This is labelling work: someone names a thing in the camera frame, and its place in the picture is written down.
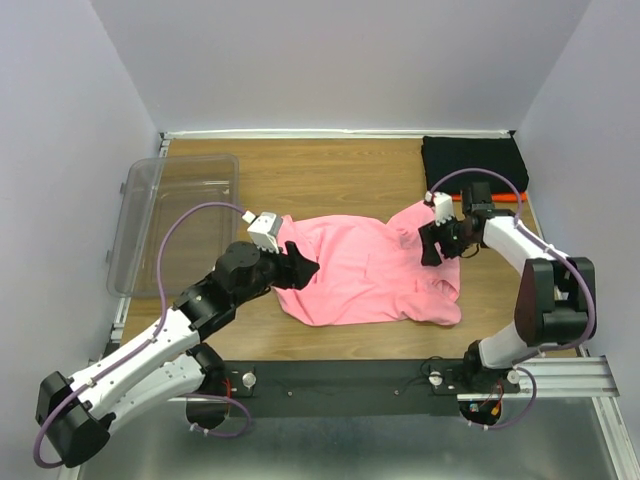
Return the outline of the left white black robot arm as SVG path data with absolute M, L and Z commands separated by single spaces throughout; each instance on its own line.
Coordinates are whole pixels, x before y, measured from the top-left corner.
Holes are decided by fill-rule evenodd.
M 232 243 L 210 273 L 164 303 L 160 318 L 125 346 L 71 376 L 54 371 L 41 381 L 34 462 L 44 469 L 79 466 L 127 416 L 172 397 L 214 393 L 224 363 L 205 340 L 243 304 L 271 288 L 302 290 L 319 268 L 292 241 L 270 250 Z

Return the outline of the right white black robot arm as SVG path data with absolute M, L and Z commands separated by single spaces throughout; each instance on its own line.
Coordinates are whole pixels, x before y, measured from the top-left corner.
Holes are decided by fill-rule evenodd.
M 512 322 L 473 342 L 452 371 L 459 391 L 481 392 L 507 377 L 513 367 L 548 351 L 573 349 L 595 331 L 595 267 L 545 243 L 519 215 L 495 206 L 489 185 L 474 182 L 461 192 L 456 216 L 446 193 L 427 193 L 434 218 L 419 228 L 421 262 L 437 267 L 471 246 L 499 253 L 520 276 Z

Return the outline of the pink t shirt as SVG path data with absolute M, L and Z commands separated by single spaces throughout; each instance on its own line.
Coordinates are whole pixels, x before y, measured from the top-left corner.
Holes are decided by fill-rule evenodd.
M 282 310 L 313 327 L 401 320 L 460 322 L 460 265 L 421 263 L 419 228 L 434 218 L 417 202 L 387 222 L 353 215 L 285 216 L 278 241 L 292 241 L 319 270 L 301 290 L 276 292 Z

